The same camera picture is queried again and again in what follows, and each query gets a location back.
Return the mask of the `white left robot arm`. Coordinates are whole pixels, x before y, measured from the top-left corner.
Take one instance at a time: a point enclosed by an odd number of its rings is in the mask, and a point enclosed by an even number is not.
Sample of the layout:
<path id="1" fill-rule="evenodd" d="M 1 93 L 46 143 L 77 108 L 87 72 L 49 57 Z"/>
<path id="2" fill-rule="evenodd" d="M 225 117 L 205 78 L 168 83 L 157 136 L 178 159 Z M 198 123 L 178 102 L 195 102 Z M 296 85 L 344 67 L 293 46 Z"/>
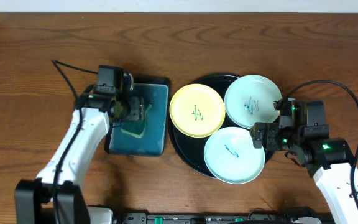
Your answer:
<path id="1" fill-rule="evenodd" d="M 86 172 L 114 123 L 141 121 L 141 96 L 83 93 L 71 125 L 50 162 L 34 180 L 20 180 L 14 192 L 18 223 L 112 223 L 107 207 L 88 206 L 81 193 Z"/>

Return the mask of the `mint plate with large scribble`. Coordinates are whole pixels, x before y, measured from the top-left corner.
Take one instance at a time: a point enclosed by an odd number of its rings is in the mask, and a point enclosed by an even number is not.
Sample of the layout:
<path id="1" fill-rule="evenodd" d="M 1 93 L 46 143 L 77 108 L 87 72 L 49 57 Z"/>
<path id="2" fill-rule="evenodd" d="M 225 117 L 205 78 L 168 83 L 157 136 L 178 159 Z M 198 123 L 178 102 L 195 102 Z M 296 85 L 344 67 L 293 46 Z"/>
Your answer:
<path id="1" fill-rule="evenodd" d="M 279 87 L 269 78 L 246 75 L 229 85 L 224 104 L 229 118 L 238 126 L 249 129 L 256 122 L 274 122 L 278 112 L 273 103 L 281 98 Z"/>

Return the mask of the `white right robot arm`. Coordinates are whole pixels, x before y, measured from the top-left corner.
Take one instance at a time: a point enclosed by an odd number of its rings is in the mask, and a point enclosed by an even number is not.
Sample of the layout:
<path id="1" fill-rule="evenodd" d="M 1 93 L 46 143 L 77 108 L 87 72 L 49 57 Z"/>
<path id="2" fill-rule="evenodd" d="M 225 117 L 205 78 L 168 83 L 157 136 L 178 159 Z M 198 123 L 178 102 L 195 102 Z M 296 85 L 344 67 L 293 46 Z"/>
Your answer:
<path id="1" fill-rule="evenodd" d="M 255 123 L 250 129 L 255 148 L 285 151 L 305 167 L 326 200 L 335 223 L 358 223 L 358 170 L 343 138 L 330 138 L 327 124 L 283 127 Z"/>

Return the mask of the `black rectangular water tray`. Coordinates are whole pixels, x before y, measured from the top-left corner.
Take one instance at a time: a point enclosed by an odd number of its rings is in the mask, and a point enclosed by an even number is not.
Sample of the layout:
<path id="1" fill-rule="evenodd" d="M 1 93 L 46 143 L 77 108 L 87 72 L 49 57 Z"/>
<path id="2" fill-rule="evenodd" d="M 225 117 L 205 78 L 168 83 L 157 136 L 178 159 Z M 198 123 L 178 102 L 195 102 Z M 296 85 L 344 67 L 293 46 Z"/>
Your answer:
<path id="1" fill-rule="evenodd" d="M 108 154 L 161 156 L 165 146 L 170 82 L 166 78 L 135 78 L 131 96 L 144 98 L 152 108 L 147 114 L 147 126 L 139 139 L 121 132 L 125 122 L 114 123 L 106 135 L 104 150 Z"/>

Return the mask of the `round black serving tray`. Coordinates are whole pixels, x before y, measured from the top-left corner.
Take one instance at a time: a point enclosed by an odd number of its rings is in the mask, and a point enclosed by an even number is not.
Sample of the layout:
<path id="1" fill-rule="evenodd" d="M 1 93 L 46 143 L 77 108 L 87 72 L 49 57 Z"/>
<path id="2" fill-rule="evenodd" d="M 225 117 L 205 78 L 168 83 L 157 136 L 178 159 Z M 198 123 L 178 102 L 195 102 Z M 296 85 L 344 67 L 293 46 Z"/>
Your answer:
<path id="1" fill-rule="evenodd" d="M 224 99 L 224 95 L 227 88 L 238 78 L 240 78 L 240 76 L 233 74 L 212 74 L 198 78 L 192 81 L 191 84 L 198 83 L 207 85 L 212 89 L 216 90 L 221 96 L 221 98 Z M 221 127 L 243 128 L 234 123 L 227 114 Z M 189 137 L 177 130 L 177 128 L 174 127 L 172 122 L 170 123 L 170 127 L 168 128 L 168 130 L 173 147 L 175 148 L 177 154 L 181 157 L 181 159 L 200 174 L 213 178 L 214 175 L 208 170 L 204 161 L 204 146 L 208 138 Z"/>

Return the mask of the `mint plate with small scribble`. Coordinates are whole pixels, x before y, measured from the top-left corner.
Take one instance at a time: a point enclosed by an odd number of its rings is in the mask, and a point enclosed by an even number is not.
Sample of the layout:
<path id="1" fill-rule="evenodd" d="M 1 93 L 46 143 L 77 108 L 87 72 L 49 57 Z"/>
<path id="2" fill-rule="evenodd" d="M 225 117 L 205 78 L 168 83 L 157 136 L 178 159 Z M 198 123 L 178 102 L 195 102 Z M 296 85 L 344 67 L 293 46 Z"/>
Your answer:
<path id="1" fill-rule="evenodd" d="M 228 184 L 245 184 L 259 176 L 265 165 L 265 151 L 253 146 L 248 130 L 226 127 L 212 134 L 204 146 L 208 170 Z"/>

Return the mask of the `yellow plate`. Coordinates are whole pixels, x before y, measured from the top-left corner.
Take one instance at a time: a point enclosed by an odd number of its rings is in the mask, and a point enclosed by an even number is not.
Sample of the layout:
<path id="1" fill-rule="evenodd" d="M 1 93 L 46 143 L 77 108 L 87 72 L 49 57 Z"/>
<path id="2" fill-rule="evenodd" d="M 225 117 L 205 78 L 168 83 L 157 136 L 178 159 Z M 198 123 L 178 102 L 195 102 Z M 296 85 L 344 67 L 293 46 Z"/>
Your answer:
<path id="1" fill-rule="evenodd" d="M 224 122 L 226 109 L 219 93 L 203 84 L 189 84 L 172 96 L 170 119 L 181 133 L 204 138 L 215 133 Z"/>

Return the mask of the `green yellow sponge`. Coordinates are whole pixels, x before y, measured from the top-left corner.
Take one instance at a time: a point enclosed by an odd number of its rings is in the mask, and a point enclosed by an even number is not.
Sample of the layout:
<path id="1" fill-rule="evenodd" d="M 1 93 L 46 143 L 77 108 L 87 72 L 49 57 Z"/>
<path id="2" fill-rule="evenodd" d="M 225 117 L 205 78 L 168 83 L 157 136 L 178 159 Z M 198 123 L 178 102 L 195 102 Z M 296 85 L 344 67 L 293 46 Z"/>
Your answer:
<path id="1" fill-rule="evenodd" d="M 121 126 L 121 132 L 124 134 L 128 134 L 130 136 L 133 136 L 135 138 L 141 138 L 146 130 L 147 126 L 147 117 L 150 109 L 152 108 L 151 104 L 146 103 L 145 104 L 145 117 L 142 121 L 131 121 L 131 122 L 125 122 Z"/>

